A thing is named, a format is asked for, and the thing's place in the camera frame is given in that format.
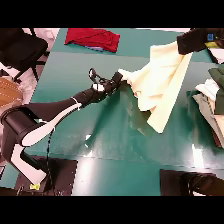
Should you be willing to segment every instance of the green cloth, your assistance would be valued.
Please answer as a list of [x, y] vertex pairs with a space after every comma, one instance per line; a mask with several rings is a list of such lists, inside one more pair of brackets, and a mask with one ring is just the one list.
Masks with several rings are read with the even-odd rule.
[[212, 68], [208, 70], [213, 80], [219, 85], [220, 89], [216, 94], [215, 115], [224, 114], [224, 67]]

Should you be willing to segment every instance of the floor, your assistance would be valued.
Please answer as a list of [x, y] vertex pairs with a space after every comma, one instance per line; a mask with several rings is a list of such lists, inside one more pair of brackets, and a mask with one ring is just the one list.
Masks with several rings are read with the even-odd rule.
[[[38, 37], [45, 39], [48, 42], [48, 51], [51, 51], [54, 41], [57, 37], [57, 34], [60, 30], [60, 28], [34, 28], [35, 33]], [[137, 28], [137, 29], [151, 29], [151, 30], [164, 30], [164, 31], [176, 31], [176, 32], [187, 32], [189, 31], [190, 28]], [[29, 28], [23, 28], [24, 32], [31, 34]], [[42, 56], [39, 61], [47, 61], [47, 57]], [[4, 65], [0, 63], [0, 69], [4, 69], [9, 75], [14, 77], [17, 73], [18, 70], [16, 69], [7, 69]], [[44, 69], [44, 66], [39, 65], [37, 66], [37, 74], [40, 77], [41, 73]], [[23, 91], [23, 103], [27, 104], [30, 102], [33, 92], [36, 88], [37, 82], [36, 79], [34, 78], [32, 69], [29, 69], [26, 71], [22, 76], [21, 76], [21, 84], [20, 88]], [[3, 127], [0, 124], [0, 140], [3, 132]]]

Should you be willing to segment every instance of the black chair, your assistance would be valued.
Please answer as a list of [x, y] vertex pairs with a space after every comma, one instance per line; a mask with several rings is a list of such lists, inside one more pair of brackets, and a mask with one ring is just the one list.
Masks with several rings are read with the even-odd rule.
[[[6, 29], [9, 33], [9, 29], [13, 30], [15, 28], [0, 28], [0, 34], [2, 34]], [[17, 35], [14, 34], [14, 38], [12, 38], [13, 35], [8, 35], [11, 37], [11, 41], [10, 43], [5, 44], [6, 47], [0, 49], [0, 61], [3, 65], [15, 68], [19, 71], [13, 79], [15, 82], [18, 81], [18, 78], [29, 68], [32, 68], [33, 74], [38, 82], [39, 79], [36, 66], [45, 65], [44, 61], [38, 61], [38, 59], [42, 55], [47, 54], [46, 50], [48, 48], [48, 44], [45, 40], [36, 36], [34, 28], [29, 28], [32, 35], [24, 33], [24, 31], [21, 31], [20, 29], [22, 30], [22, 28], [19, 28]]]

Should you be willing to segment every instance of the chair seat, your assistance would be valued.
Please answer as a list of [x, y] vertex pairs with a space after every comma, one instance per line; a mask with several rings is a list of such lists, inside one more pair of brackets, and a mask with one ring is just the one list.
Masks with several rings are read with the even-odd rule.
[[47, 48], [45, 40], [24, 33], [4, 51], [4, 55], [9, 66], [22, 71], [34, 65]]

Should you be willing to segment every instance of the office chair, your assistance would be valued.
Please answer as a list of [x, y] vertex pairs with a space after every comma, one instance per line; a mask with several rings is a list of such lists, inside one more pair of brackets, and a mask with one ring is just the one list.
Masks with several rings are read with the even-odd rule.
[[38, 61], [42, 55], [46, 55], [48, 44], [45, 40], [36, 36], [34, 28], [29, 28], [32, 35], [27, 34], [22, 28], [0, 28], [0, 62], [8, 67], [15, 68], [19, 73], [13, 78], [18, 78], [32, 68], [34, 77], [38, 82], [37, 65], [45, 65], [44, 61]]

